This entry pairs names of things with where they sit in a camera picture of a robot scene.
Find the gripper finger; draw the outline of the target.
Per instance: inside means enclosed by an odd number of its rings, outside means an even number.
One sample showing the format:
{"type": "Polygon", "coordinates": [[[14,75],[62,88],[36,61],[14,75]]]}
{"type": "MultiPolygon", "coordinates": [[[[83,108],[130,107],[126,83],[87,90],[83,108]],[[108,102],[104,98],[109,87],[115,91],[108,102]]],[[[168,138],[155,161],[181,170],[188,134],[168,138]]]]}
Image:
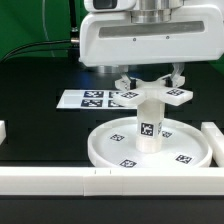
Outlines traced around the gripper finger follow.
{"type": "Polygon", "coordinates": [[[183,63],[173,63],[173,72],[170,75],[172,87],[180,87],[184,84],[184,78],[181,76],[183,71],[184,71],[183,63]]]}
{"type": "Polygon", "coordinates": [[[127,73],[121,75],[121,90],[129,91],[136,88],[136,80],[132,79],[127,73]]]}

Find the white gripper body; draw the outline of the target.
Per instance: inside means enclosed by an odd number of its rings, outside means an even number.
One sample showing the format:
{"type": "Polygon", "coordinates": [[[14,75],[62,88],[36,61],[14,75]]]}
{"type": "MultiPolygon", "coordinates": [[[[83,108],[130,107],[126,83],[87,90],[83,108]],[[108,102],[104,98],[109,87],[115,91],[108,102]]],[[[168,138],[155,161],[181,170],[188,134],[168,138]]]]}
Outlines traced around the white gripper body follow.
{"type": "Polygon", "coordinates": [[[88,67],[217,60],[224,0],[84,0],[80,61],[88,67]]]}

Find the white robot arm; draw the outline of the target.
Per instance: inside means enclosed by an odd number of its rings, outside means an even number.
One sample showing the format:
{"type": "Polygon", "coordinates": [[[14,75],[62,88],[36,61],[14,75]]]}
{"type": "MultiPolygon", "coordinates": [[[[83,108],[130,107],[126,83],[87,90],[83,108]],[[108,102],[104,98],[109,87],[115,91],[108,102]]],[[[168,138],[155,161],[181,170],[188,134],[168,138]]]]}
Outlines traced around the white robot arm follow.
{"type": "Polygon", "coordinates": [[[224,0],[84,0],[87,67],[171,63],[174,87],[192,61],[224,55],[224,0]]]}

